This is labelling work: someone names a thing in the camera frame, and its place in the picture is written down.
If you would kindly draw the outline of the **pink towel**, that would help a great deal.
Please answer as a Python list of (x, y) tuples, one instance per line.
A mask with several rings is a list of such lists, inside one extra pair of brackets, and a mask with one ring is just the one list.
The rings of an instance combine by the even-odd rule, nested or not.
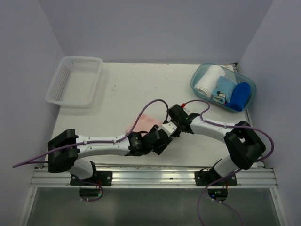
[(160, 126), (162, 124), (161, 121), (158, 121), (147, 114), (142, 114), (139, 118), (135, 128), (133, 129), (133, 132), (140, 132), (140, 131), (146, 131), (149, 132), (154, 125)]

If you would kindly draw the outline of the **white plastic basket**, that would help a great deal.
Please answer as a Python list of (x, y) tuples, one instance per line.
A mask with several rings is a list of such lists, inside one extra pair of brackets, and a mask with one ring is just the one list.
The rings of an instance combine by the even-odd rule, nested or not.
[(103, 61), (96, 57), (64, 57), (48, 87), (45, 101), (60, 107), (89, 108)]

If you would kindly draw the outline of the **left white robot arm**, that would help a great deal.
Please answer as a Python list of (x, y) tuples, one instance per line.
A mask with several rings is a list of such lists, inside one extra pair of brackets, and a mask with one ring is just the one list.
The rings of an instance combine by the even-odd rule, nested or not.
[(150, 152), (160, 155), (172, 141), (177, 127), (172, 122), (154, 125), (150, 132), (130, 132), (119, 137), (85, 137), (67, 129), (48, 142), (49, 173), (69, 172), (87, 185), (98, 179), (95, 164), (86, 157), (118, 155), (140, 157)]

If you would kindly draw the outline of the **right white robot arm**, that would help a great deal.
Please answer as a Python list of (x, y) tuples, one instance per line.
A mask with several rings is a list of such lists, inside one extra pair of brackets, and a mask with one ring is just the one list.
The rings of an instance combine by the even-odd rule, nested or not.
[(200, 114), (188, 114), (180, 105), (172, 106), (168, 114), (179, 131), (204, 135), (226, 145), (229, 154), (215, 163), (206, 176), (215, 185), (220, 185), (236, 170), (250, 169), (266, 150), (265, 144), (246, 121), (237, 124), (206, 122)]

